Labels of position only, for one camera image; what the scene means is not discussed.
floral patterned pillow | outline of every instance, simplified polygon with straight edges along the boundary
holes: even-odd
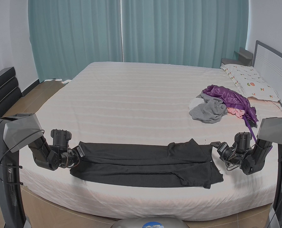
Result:
[[[244,97],[254,97],[259,100],[268,101],[280,100],[276,91],[263,80],[253,67],[226,64],[220,68],[228,74]]]

gray towel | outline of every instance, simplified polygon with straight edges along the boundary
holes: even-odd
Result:
[[[203,98],[204,103],[197,105],[190,110],[190,115],[194,120],[200,120],[204,123],[214,124],[221,120],[221,117],[227,114],[226,105],[216,97],[211,97],[201,92],[198,98]]]

curtain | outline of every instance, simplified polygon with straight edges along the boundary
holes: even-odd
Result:
[[[28,0],[28,20],[40,82],[123,60],[120,0]]]
[[[122,0],[125,62],[219,68],[245,48],[248,0]]]

mattress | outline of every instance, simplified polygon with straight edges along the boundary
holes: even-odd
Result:
[[[215,124],[192,120],[188,105],[208,85],[238,91],[222,69],[150,63],[96,62],[53,95],[36,113],[48,144],[51,129],[72,133],[79,141],[168,145],[193,138],[198,144],[234,142],[248,128],[242,119],[225,115]],[[282,117],[278,103],[250,99],[259,123]],[[202,187],[144,188],[84,181],[67,169],[39,168],[29,148],[20,150],[21,181],[37,195],[61,206],[113,218],[169,216],[212,220],[272,203],[277,179],[277,145],[264,168],[246,176],[226,171],[213,148],[224,181]]]

white wall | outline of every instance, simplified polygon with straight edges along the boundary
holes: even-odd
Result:
[[[0,70],[14,67],[21,91],[38,79],[27,8],[28,0],[0,0]]]
[[[255,51],[256,40],[282,53],[282,0],[249,0],[246,49]]]

